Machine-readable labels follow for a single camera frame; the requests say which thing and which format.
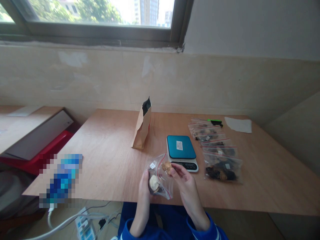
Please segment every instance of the white paper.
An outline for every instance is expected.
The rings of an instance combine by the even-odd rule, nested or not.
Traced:
[[[31,113],[37,111],[38,109],[42,108],[43,106],[25,106],[20,108],[12,113],[9,113],[7,116],[9,117],[27,117]]]
[[[154,169],[155,167],[156,167],[156,165],[155,165],[154,163],[151,163],[151,164],[150,164],[150,168],[151,168],[151,169]]]
[[[183,146],[181,141],[177,141],[177,150],[183,151]]]
[[[252,133],[251,128],[251,120],[245,119],[245,120],[239,120],[234,118],[224,118],[226,120],[227,125],[235,131],[238,132],[245,132],[245,133]]]

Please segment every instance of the building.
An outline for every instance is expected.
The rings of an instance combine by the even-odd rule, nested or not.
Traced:
[[[73,16],[79,17],[75,2],[77,0],[58,0],[62,7],[66,8]]]
[[[156,26],[159,15],[159,0],[134,0],[135,23]]]
[[[171,21],[172,21],[172,11],[166,11],[164,22],[166,27],[171,26]]]

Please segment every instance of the window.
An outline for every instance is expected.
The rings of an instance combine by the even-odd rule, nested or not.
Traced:
[[[72,5],[72,9],[73,9],[74,13],[77,13],[77,9],[76,9],[76,7],[74,5]]]
[[[7,11],[3,8],[0,3],[0,22],[13,22]]]
[[[60,4],[65,0],[0,0],[0,38],[177,48],[184,42],[193,1],[68,0],[73,10],[70,11],[68,5]],[[147,2],[151,8],[144,7]],[[138,3],[139,13],[135,8]]]

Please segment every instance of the ziplock bag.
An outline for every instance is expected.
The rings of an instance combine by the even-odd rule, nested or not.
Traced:
[[[210,121],[205,121],[205,122],[198,122],[198,123],[189,123],[188,128],[190,132],[194,131],[197,128],[203,128],[203,127],[212,127],[212,123]]]
[[[162,164],[168,161],[167,154],[164,153],[148,161],[146,169],[149,171],[148,186],[153,195],[160,195],[166,199],[173,198],[173,178],[169,177],[163,170]]]
[[[200,118],[191,118],[192,123],[200,123],[200,122],[208,122],[207,120],[200,119]]]
[[[207,141],[225,139],[225,138],[226,138],[225,133],[197,134],[196,135],[196,140],[198,140],[199,142],[207,142]]]
[[[202,150],[205,152],[212,152],[220,155],[224,154],[231,157],[238,157],[237,147],[226,147],[226,146],[202,147]]]
[[[240,158],[205,151],[203,156],[206,164],[205,178],[242,183]]]
[[[223,127],[222,121],[221,120],[204,120],[200,118],[191,118],[192,123],[201,123],[201,122],[211,122],[213,126],[219,125],[220,127]]]
[[[220,133],[222,132],[222,129],[220,126],[210,126],[210,127],[201,127],[201,128],[196,128],[193,130],[191,133],[193,139],[196,138],[197,134],[212,134],[212,133]]]
[[[202,147],[232,146],[230,138],[201,142],[200,144]]]

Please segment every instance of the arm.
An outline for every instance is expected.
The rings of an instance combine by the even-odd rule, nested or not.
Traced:
[[[172,163],[170,175],[176,181],[189,218],[187,224],[197,239],[228,239],[204,211],[194,177],[181,165]]]
[[[140,235],[143,233],[149,219],[150,192],[148,188],[148,178],[149,172],[148,170],[145,170],[142,174],[139,184],[136,215],[130,226],[130,234],[136,238],[140,237]]]

